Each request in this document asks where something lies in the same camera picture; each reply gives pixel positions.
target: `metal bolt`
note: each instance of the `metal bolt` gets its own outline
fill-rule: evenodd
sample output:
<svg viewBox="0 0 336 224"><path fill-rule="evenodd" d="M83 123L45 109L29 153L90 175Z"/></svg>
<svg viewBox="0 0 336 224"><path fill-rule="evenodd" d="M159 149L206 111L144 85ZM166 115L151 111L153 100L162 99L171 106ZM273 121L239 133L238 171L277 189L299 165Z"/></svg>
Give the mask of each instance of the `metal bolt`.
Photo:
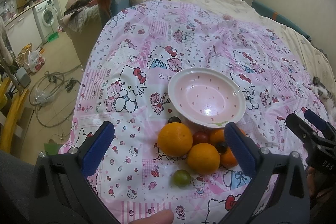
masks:
<svg viewBox="0 0 336 224"><path fill-rule="evenodd" d="M78 148L77 148L77 147L71 147L71 148L69 149L69 153L70 153L70 154L76 154L77 151L78 151Z"/></svg>
<svg viewBox="0 0 336 224"><path fill-rule="evenodd" d="M266 155L269 153L269 149L267 147L262 147L260 148L260 152Z"/></svg>
<svg viewBox="0 0 336 224"><path fill-rule="evenodd" d="M39 157L40 157L40 158L44 158L46 155L47 155L47 152L46 152L46 151L41 151L41 152L39 153Z"/></svg>
<svg viewBox="0 0 336 224"><path fill-rule="evenodd" d="M299 158L299 157L300 157L300 154L299 154L297 151L292 151L291 155L292 155L294 158Z"/></svg>

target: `red cherry tomato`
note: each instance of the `red cherry tomato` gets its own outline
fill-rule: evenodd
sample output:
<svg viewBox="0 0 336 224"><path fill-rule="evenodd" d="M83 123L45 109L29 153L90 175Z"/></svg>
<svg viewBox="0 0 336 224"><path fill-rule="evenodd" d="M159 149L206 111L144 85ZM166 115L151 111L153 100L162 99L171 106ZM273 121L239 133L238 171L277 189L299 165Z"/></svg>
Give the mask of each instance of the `red cherry tomato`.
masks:
<svg viewBox="0 0 336 224"><path fill-rule="evenodd" d="M193 145L199 144L199 143L207 143L209 142L209 135L198 131L193 135Z"/></svg>

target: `orange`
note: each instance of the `orange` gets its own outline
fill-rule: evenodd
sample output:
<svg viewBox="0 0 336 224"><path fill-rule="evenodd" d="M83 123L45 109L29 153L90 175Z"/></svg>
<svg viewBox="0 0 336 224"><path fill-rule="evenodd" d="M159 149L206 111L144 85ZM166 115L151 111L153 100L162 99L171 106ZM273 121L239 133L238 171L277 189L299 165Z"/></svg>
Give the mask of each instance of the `orange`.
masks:
<svg viewBox="0 0 336 224"><path fill-rule="evenodd" d="M246 136L246 133L244 130L240 129L240 131L244 134L244 136ZM209 143L212 144L213 146L215 146L217 143L219 142L224 142L225 138L224 138L224 129L218 129L215 131L212 131L210 133L210 141Z"/></svg>
<svg viewBox="0 0 336 224"><path fill-rule="evenodd" d="M193 145L193 135L190 129L180 122L166 124L157 137L157 144L168 156L182 157Z"/></svg>
<svg viewBox="0 0 336 224"><path fill-rule="evenodd" d="M209 175L219 167L219 153L209 143L194 145L188 153L187 164L191 169L201 175Z"/></svg>
<svg viewBox="0 0 336 224"><path fill-rule="evenodd" d="M238 164L229 147L227 148L225 153L221 154L220 163L227 169L232 168Z"/></svg>

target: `hello kitty print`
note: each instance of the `hello kitty print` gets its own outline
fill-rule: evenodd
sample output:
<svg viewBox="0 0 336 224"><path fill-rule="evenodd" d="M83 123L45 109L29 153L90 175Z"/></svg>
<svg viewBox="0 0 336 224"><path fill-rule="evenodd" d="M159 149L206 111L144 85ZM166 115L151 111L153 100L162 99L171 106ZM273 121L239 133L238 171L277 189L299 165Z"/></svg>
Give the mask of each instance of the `hello kitty print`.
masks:
<svg viewBox="0 0 336 224"><path fill-rule="evenodd" d="M176 170L189 169L185 156L160 150L159 130L178 116L192 132L209 131L183 119L169 98L173 75L190 67L212 68L237 83L246 99L238 126L273 153L296 150L303 161L307 157L286 127L288 114L304 118L309 108L327 119L310 90L310 76L273 30L182 2L153 0L124 9L107 22L92 49L70 138L60 150L79 147L103 121L114 124L115 139L87 180L122 224L163 209L176 214L174 223L218 223L251 180L237 166L208 176L191 172L183 190L171 183Z"/></svg>

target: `kitchen counter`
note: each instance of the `kitchen counter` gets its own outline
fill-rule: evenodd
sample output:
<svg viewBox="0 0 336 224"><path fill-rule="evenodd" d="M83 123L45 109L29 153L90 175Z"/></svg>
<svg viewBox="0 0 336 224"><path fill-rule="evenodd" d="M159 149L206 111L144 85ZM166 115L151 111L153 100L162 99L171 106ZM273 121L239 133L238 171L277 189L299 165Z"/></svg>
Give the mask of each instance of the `kitchen counter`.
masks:
<svg viewBox="0 0 336 224"><path fill-rule="evenodd" d="M9 21L7 21L7 22L5 23L5 26L7 26L9 23L11 23L14 19L16 19L17 17L19 17L20 15L22 15L24 12L28 11L29 9L35 7L36 5L38 5L38 4L40 4L40 3L44 2L44 1L46 1L46 0L41 0L41 1L39 1L39 2L37 2L37 3L35 3L35 4L33 4L32 6L30 6L30 7L27 8L26 10L22 11L21 13L16 14L11 20L9 20Z"/></svg>

